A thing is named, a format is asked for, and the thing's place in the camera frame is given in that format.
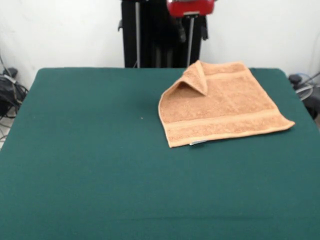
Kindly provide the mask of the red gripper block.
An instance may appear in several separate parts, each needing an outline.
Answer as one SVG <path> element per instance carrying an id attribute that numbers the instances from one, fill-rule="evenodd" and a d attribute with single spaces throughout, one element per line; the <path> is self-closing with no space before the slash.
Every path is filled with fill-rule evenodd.
<path id="1" fill-rule="evenodd" d="M 167 0 L 166 6 L 170 15 L 176 17 L 175 22 L 181 43 L 186 41 L 185 28 L 181 19 L 185 16 L 201 16 L 201 38 L 203 40 L 209 38 L 206 15 L 210 15 L 213 12 L 215 7 L 214 0 Z"/>

